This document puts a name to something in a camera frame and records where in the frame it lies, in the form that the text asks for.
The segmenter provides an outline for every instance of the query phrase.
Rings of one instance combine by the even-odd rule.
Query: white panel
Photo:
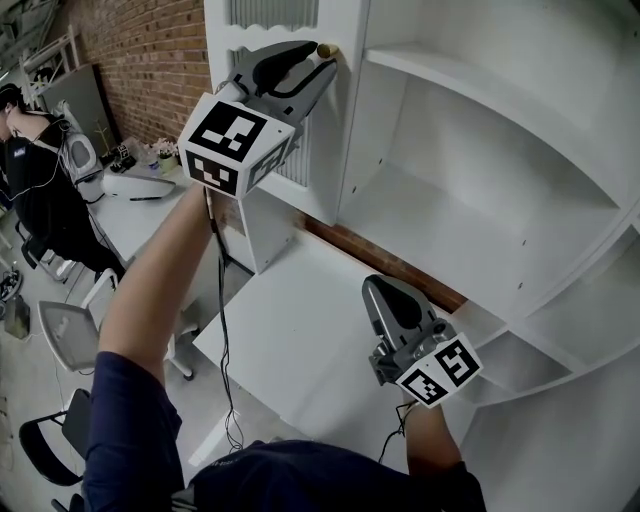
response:
[[[527,91],[478,66],[431,53],[416,44],[367,50],[365,58],[442,85],[498,112],[560,152],[610,197],[623,200],[623,182],[608,172],[584,132]]]
[[[386,165],[406,83],[404,73],[363,63],[342,185],[341,211]]]
[[[520,237],[522,303],[536,301],[578,268],[623,221],[625,212],[577,170],[559,177]]]
[[[249,247],[249,240],[247,237],[233,229],[231,226],[225,226],[222,228],[222,237],[227,246],[229,255],[238,263],[255,272],[253,258],[251,256],[251,248]]]
[[[522,323],[509,324],[509,330],[526,341],[532,347],[537,348],[540,352],[550,357],[561,366],[564,366],[570,372],[578,373],[587,370],[586,365],[575,355],[565,350],[560,345],[550,341],[537,332],[532,331],[527,325]]]
[[[640,485],[640,349],[478,410],[463,445],[492,512],[620,511]]]
[[[390,160],[514,234],[571,165],[491,110],[411,78]]]
[[[460,306],[451,316],[458,332],[464,332],[471,344],[481,347],[506,330],[506,324],[471,300]]]
[[[381,170],[340,221],[496,316],[511,305],[518,239],[414,176]]]
[[[230,25],[282,25],[289,30],[318,24],[319,0],[226,0]]]
[[[607,91],[625,28],[585,0],[425,0],[423,22],[421,42],[500,75],[580,128]]]
[[[626,252],[621,248],[628,247]],[[527,325],[586,364],[635,344],[640,337],[640,238],[629,228],[587,272],[527,319]]]
[[[514,393],[542,386],[569,375],[569,370],[526,341],[506,332],[478,350],[482,375]]]
[[[458,396],[472,404],[484,404],[511,400],[515,395],[478,375],[458,392]]]
[[[253,268],[260,273],[293,236],[295,210],[260,189],[251,191],[238,204],[253,256]]]
[[[640,197],[640,22],[627,36],[607,95],[589,127],[589,139],[607,162],[610,175],[624,177],[624,199]]]
[[[371,0],[365,47],[412,41],[421,11],[422,0]]]

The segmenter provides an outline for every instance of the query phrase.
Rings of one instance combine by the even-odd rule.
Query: desk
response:
[[[395,407],[402,397],[396,386],[378,384],[368,361],[378,340],[361,287],[372,273],[298,231],[225,312],[232,379],[306,436],[377,459],[386,436],[398,428]],[[215,364],[220,361],[219,317],[194,344]],[[475,407],[453,397],[444,410],[460,442]],[[406,471],[403,440],[390,444],[384,462]]]
[[[138,164],[129,169],[127,174],[152,176],[150,169]],[[130,261],[153,236],[190,183],[180,166],[162,178],[176,183],[171,194],[162,199],[126,201],[105,196],[90,206],[100,229],[125,262]]]

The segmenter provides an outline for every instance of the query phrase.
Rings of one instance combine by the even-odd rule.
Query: floor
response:
[[[8,413],[8,421],[0,416],[0,498],[13,511],[51,511],[53,498],[68,505],[71,495],[79,492],[79,485],[62,488],[42,478],[20,446],[18,429],[25,421],[63,409],[75,389],[91,389],[92,377],[69,373],[60,366],[41,333],[36,305],[38,300],[68,301],[79,305],[93,285],[93,273],[77,265],[63,285],[55,283],[40,268],[30,269],[19,252],[14,224],[11,216],[0,223],[0,230],[14,244],[12,251],[3,249],[1,254],[7,261],[15,262],[16,268],[24,274],[21,295],[31,307],[32,335],[25,340],[18,340],[4,332],[4,326],[0,323],[0,395],[6,397],[6,403],[0,400],[0,410]],[[195,318],[201,327],[218,312],[214,282],[216,261],[215,257],[208,258],[211,256],[209,252],[203,258],[191,291],[195,303],[187,310],[187,314]],[[208,276],[213,276],[210,283],[207,282]],[[231,267],[225,280],[225,302],[249,278],[238,267]],[[108,300],[105,299],[108,297],[99,296],[96,303],[102,301],[106,308]],[[165,367],[167,393],[183,420],[178,452],[186,481],[199,468],[228,452],[227,441],[223,439],[198,467],[188,462],[229,409],[217,366],[206,359],[191,341],[188,335],[181,338],[177,353],[195,371],[195,379],[187,382],[172,365],[166,363]],[[240,426],[245,434],[245,445],[256,439],[299,437],[275,413],[235,384],[232,393],[236,408],[242,413]],[[45,436],[52,449],[70,469],[81,473],[84,462],[62,437],[59,428],[56,425],[51,427],[45,430]]]

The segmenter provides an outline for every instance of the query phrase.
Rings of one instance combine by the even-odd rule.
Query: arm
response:
[[[118,286],[102,324],[101,351],[133,361],[164,383],[167,345],[210,238],[202,187],[193,185]]]
[[[430,477],[462,461],[440,406],[433,409],[417,406],[409,411],[405,435],[407,464],[412,476]]]

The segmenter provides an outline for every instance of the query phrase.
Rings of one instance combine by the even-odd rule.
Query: wire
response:
[[[96,204],[103,197],[104,197],[104,192],[100,195],[100,197],[98,199],[94,199],[93,201],[85,201],[85,203],[87,203],[87,204]]]
[[[229,401],[229,412],[227,413],[227,417],[224,420],[224,428],[227,434],[227,441],[231,446],[229,453],[232,453],[244,448],[244,433],[242,432],[242,429],[240,428],[240,425],[238,424],[238,420],[236,418],[236,412],[233,405],[233,397],[231,396],[231,383],[229,380],[229,362],[231,361],[231,354],[229,352],[227,317],[224,311],[224,276],[227,265],[230,262],[230,257],[229,253],[227,252],[227,248],[224,245],[224,241],[222,240],[222,236],[220,234],[220,230],[218,229],[218,224],[216,223],[216,218],[213,213],[212,193],[206,187],[204,188],[204,197],[207,205],[207,211],[209,213],[209,223],[211,226],[211,231],[216,236],[216,240],[218,242],[218,247],[220,250],[220,257],[218,259],[218,302],[220,304],[220,323],[222,325],[222,335],[224,337],[222,357],[220,358],[220,373],[222,374],[224,391],[227,395],[227,400]],[[236,439],[230,431],[232,422],[238,430],[238,433],[240,434],[240,440]]]
[[[380,453],[380,457],[378,457],[378,464],[382,464],[384,453],[387,451],[387,445],[389,444],[389,441],[391,441],[391,438],[395,435],[402,435],[402,437],[405,437],[404,426],[407,421],[407,416],[409,416],[411,407],[413,407],[416,403],[417,403],[417,400],[413,400],[412,402],[402,404],[396,407],[396,416],[398,416],[398,421],[400,422],[400,426],[398,427],[398,430],[394,430],[393,432],[391,432],[387,436],[387,439],[385,439],[384,444],[382,445],[382,452]],[[402,409],[403,407],[407,408],[407,412],[404,415],[404,418],[400,416],[400,409]]]

